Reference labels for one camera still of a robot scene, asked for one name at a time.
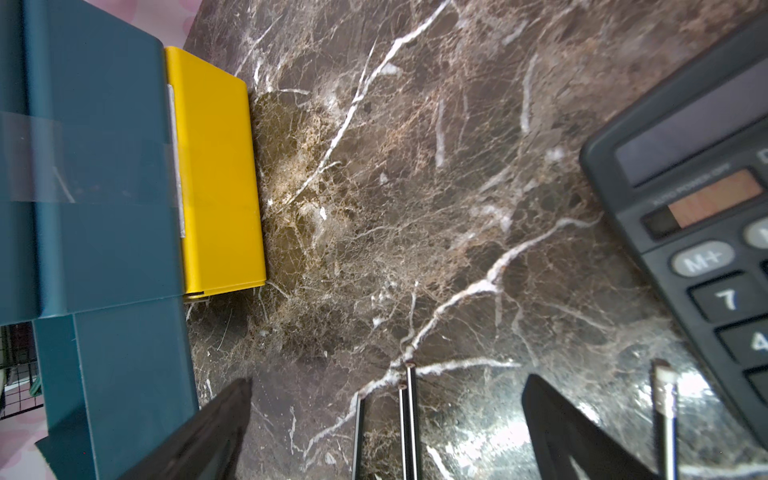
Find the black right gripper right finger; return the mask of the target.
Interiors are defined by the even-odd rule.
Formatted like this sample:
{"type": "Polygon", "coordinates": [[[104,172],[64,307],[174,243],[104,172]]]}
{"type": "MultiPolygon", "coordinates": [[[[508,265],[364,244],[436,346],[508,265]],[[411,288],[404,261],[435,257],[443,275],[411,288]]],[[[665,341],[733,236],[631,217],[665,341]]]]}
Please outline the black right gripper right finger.
{"type": "Polygon", "coordinates": [[[576,479],[575,465],[590,479],[658,477],[541,376],[528,376],[521,402],[543,479],[576,479]]]}

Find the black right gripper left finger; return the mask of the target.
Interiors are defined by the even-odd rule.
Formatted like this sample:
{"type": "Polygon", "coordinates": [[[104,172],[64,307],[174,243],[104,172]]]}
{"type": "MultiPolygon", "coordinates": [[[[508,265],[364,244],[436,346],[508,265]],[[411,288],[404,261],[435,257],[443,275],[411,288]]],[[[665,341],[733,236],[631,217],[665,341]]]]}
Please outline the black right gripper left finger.
{"type": "Polygon", "coordinates": [[[252,381],[236,379],[122,477],[234,479],[251,397],[252,381]]]}

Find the teal drawer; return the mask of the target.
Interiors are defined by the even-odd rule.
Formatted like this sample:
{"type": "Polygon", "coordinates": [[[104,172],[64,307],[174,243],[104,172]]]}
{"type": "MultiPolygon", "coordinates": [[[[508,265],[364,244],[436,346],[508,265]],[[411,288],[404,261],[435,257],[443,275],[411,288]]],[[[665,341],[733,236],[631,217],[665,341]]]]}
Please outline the teal drawer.
{"type": "Polygon", "coordinates": [[[198,411],[178,297],[33,322],[58,479],[118,479],[198,411]]]}

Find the yellow drawer cabinet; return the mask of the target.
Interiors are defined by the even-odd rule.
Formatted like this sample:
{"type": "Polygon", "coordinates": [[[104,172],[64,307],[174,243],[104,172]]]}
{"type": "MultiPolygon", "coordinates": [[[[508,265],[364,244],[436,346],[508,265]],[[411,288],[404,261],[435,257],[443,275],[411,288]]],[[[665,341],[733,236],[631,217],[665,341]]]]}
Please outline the yellow drawer cabinet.
{"type": "Polygon", "coordinates": [[[267,279],[249,96],[239,78],[165,50],[178,178],[185,295],[197,300],[267,279]]]}

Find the teal drawer cabinet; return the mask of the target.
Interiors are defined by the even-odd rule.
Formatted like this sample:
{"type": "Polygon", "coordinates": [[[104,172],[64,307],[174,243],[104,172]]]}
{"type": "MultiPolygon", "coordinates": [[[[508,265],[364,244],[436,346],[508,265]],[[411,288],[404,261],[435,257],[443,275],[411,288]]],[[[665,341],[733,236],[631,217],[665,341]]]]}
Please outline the teal drawer cabinet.
{"type": "Polygon", "coordinates": [[[39,317],[182,293],[162,43],[84,1],[1,5],[1,276],[39,317]]]}

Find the lone black pencil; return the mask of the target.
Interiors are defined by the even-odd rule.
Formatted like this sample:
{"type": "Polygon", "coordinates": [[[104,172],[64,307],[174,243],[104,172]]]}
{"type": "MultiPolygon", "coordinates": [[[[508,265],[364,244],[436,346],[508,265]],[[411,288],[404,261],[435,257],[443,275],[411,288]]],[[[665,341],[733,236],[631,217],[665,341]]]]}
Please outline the lone black pencil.
{"type": "Polygon", "coordinates": [[[679,374],[663,359],[651,361],[654,446],[661,479],[679,478],[677,414],[679,374]]]}

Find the black pencil group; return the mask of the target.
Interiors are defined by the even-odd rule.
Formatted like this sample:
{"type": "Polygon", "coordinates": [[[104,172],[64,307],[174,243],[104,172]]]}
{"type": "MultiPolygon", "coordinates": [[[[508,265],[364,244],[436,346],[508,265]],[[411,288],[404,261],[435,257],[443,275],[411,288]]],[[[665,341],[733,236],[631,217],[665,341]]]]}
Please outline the black pencil group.
{"type": "MultiPolygon", "coordinates": [[[[406,383],[398,386],[402,477],[404,479],[417,480],[423,478],[418,418],[417,371],[416,365],[413,362],[407,362],[405,367],[406,383]]],[[[357,394],[355,401],[355,436],[351,475],[353,479],[361,479],[365,396],[357,394]]]]}

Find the black calculator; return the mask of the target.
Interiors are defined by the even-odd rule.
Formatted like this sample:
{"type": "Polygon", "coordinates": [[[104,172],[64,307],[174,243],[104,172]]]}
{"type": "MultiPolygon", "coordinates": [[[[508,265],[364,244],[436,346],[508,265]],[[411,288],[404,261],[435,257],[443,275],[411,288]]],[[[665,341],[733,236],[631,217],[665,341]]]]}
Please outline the black calculator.
{"type": "Polygon", "coordinates": [[[580,165],[723,401],[767,441],[767,17],[683,65],[580,165]]]}

